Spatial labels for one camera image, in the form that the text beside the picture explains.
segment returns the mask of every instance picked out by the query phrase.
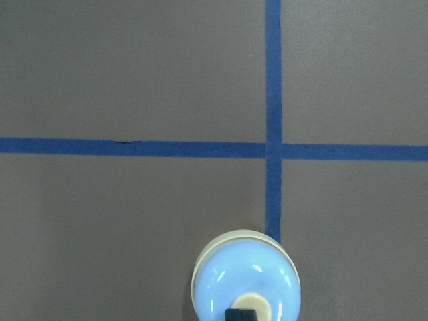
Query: beige circular cap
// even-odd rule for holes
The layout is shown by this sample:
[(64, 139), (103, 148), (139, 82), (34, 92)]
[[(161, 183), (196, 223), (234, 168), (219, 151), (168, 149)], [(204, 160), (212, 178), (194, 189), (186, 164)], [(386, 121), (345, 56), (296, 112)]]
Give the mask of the beige circular cap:
[(271, 321), (272, 309), (269, 302), (260, 294), (249, 292), (239, 296), (232, 304), (234, 309), (252, 309), (258, 321)]

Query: blue tape line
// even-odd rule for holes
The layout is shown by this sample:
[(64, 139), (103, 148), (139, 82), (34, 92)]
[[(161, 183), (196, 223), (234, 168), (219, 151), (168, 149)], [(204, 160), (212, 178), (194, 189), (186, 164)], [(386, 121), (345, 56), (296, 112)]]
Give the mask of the blue tape line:
[(265, 232), (281, 241), (282, 67), (280, 0), (265, 1), (266, 36), (266, 190)]
[(428, 161), (428, 146), (283, 144), (282, 158), (319, 161)]
[(265, 144), (239, 142), (114, 142), (56, 138), (0, 138), (0, 152), (97, 156), (265, 158)]

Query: light blue dome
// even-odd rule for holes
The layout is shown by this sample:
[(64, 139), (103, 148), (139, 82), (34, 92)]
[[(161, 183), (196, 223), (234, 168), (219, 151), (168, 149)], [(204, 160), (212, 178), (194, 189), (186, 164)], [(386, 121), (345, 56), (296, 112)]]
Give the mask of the light blue dome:
[(269, 244), (230, 241), (210, 253), (195, 279), (195, 309), (200, 321), (224, 321), (225, 310), (240, 295), (263, 296), (273, 321), (296, 321), (300, 283), (287, 258)]

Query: gray surface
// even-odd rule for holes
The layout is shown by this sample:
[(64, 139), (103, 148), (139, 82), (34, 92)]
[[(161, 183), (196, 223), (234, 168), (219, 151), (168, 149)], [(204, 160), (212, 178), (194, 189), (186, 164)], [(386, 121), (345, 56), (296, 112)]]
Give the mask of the gray surface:
[(284, 142), (428, 144), (428, 1), (283, 1)]
[(0, 155), (0, 320), (195, 320), (189, 276), (264, 229), (260, 160)]
[(265, 140), (263, 1), (0, 1), (0, 136)]
[[(427, 6), (284, 1), (284, 140), (428, 144)], [(0, 136), (263, 142), (264, 59), (263, 1), (0, 0)], [(199, 250), (264, 229), (262, 160), (0, 164), (0, 320), (196, 320)], [(428, 319), (427, 173), (284, 163), (300, 320)]]
[(428, 320), (428, 164), (284, 162), (300, 320)]

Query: blue painter's tape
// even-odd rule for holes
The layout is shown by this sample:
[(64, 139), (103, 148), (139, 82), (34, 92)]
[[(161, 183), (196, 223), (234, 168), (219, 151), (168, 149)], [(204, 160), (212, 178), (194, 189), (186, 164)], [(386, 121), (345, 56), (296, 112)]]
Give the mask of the blue painter's tape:
[(266, 190), (265, 232), (281, 241), (282, 67), (280, 0), (265, 1), (266, 34)]
[(282, 158), (319, 161), (426, 162), (428, 146), (283, 144)]
[(265, 144), (239, 142), (114, 142), (56, 138), (0, 138), (0, 152), (97, 156), (265, 158)]

